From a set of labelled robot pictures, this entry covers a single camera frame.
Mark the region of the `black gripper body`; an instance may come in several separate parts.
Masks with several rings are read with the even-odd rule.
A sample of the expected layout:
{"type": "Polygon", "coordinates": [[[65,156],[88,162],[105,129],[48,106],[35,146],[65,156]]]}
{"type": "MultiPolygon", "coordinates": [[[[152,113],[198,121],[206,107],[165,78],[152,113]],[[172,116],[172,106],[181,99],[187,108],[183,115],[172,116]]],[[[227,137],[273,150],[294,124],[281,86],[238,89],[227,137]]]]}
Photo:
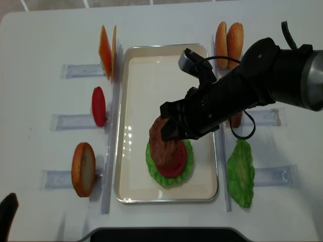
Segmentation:
{"type": "Polygon", "coordinates": [[[220,127],[213,121],[209,98],[201,89],[191,87],[185,98],[176,102],[177,138],[197,140],[220,127]]]}

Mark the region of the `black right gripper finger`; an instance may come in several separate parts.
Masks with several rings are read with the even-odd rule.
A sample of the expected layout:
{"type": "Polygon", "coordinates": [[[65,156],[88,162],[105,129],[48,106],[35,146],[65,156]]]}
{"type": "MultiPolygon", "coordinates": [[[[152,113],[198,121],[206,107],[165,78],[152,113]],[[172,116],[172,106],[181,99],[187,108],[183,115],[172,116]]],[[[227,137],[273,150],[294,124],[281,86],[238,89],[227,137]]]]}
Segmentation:
{"type": "Polygon", "coordinates": [[[182,129],[174,120],[168,119],[161,129],[161,138],[163,141],[183,140],[182,129]]]}

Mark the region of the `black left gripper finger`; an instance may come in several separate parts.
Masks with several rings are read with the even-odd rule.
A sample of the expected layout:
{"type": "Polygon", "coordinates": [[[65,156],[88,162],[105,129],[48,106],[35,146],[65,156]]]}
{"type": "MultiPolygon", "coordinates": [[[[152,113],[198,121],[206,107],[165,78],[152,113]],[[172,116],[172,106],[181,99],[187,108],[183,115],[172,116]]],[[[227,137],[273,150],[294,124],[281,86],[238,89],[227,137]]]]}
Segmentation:
{"type": "Polygon", "coordinates": [[[160,106],[161,118],[182,118],[183,117],[183,100],[174,102],[165,102],[160,106]]]}

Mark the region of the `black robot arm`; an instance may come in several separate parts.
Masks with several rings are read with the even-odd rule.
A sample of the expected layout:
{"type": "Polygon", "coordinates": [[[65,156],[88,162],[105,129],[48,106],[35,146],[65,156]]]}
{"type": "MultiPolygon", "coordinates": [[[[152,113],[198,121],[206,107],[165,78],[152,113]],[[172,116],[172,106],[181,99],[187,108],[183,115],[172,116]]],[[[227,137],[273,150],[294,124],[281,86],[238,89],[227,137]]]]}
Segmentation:
{"type": "Polygon", "coordinates": [[[322,110],[322,51],[311,45],[282,50],[272,39],[261,39],[220,79],[208,60],[190,49],[182,52],[178,63],[182,71],[198,78],[199,86],[160,107],[167,120],[161,129],[164,141],[197,140],[246,109],[275,102],[322,110]]]}

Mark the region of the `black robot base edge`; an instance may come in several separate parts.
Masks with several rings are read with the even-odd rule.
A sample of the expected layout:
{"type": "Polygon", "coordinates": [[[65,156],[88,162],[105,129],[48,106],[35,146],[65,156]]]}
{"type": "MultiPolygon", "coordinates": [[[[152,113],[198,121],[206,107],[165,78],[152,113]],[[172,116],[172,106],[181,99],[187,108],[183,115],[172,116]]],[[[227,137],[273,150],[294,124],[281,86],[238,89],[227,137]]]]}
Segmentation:
{"type": "Polygon", "coordinates": [[[226,228],[115,228],[95,232],[91,241],[247,241],[226,228]]]}

